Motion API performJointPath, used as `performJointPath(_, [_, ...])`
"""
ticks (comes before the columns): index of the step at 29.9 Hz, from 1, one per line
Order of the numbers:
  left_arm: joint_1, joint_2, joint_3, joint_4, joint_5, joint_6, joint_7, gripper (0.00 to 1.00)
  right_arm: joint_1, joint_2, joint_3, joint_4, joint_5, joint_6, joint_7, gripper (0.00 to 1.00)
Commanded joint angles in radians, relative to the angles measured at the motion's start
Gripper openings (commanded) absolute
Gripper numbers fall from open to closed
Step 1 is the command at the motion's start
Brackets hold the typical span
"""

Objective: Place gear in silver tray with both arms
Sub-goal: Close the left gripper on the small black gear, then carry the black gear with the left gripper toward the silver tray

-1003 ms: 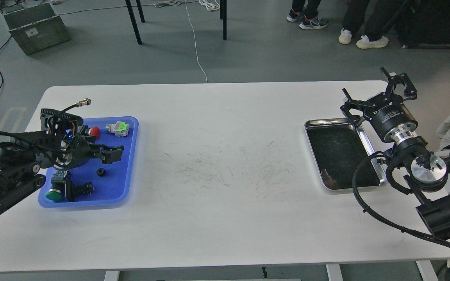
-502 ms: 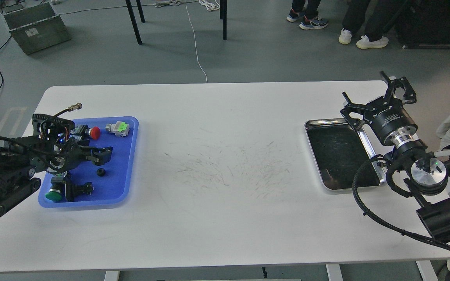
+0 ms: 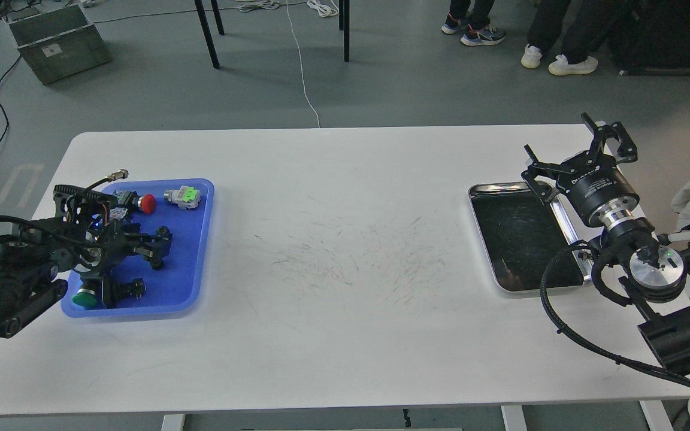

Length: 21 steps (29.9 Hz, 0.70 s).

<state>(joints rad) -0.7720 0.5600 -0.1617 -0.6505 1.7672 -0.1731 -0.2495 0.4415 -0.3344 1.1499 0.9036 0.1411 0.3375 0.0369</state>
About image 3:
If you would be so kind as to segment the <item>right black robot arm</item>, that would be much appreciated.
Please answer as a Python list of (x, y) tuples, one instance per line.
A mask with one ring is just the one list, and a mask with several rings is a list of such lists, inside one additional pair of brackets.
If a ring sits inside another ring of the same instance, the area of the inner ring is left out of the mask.
[[(663, 235), (632, 211), (640, 197), (622, 175), (621, 163), (634, 163), (638, 151), (622, 123), (598, 125), (582, 114), (592, 132), (588, 150), (563, 162), (540, 161), (529, 145), (529, 163), (521, 177), (543, 204), (557, 196), (570, 205), (589, 228), (602, 234), (578, 240), (550, 260), (540, 279), (542, 306), (556, 327), (577, 345), (640, 373), (690, 388), (690, 242), (671, 248)], [(605, 350), (574, 331), (554, 311), (547, 294), (547, 278), (559, 257), (579, 251), (591, 260), (591, 281), (597, 292), (620, 306), (633, 305), (644, 318), (641, 336), (658, 361), (648, 365)]]

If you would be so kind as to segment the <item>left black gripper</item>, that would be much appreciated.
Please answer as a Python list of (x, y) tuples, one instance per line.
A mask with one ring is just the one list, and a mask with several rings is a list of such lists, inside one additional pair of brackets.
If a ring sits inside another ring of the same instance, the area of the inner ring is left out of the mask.
[(118, 219), (95, 232), (92, 238), (96, 246), (87, 249), (86, 262), (78, 267), (78, 276), (82, 279), (112, 275), (115, 268), (131, 256), (141, 256), (146, 262), (152, 257), (161, 257), (164, 261), (165, 247), (173, 242), (173, 235), (161, 238), (156, 230), (153, 233), (133, 232), (132, 223)]

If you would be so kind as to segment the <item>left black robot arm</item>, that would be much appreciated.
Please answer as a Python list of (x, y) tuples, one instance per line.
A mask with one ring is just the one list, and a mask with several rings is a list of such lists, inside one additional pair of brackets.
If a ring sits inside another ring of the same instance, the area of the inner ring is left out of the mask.
[(127, 175), (120, 169), (89, 186), (55, 186), (53, 217), (0, 215), (0, 223), (11, 225), (10, 233), (0, 235), (0, 338), (16, 335), (65, 297), (68, 282), (59, 278), (61, 272), (78, 273), (80, 287), (72, 300), (82, 308), (113, 308), (123, 299), (142, 297), (144, 281), (118, 282), (113, 268), (126, 257), (141, 256), (161, 269), (173, 235), (166, 226), (145, 233), (132, 222), (134, 211), (156, 209), (153, 195), (98, 191)]

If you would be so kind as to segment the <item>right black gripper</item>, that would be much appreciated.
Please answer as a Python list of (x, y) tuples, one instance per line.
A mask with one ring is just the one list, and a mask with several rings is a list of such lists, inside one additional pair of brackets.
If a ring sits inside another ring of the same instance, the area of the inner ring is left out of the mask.
[(562, 194), (586, 226), (613, 228), (630, 218), (640, 202), (617, 169), (619, 164), (638, 161), (638, 149), (621, 122), (598, 123), (587, 113), (581, 118), (592, 133), (589, 150), (556, 164), (540, 161), (525, 145), (529, 162), (521, 177), (543, 204)]

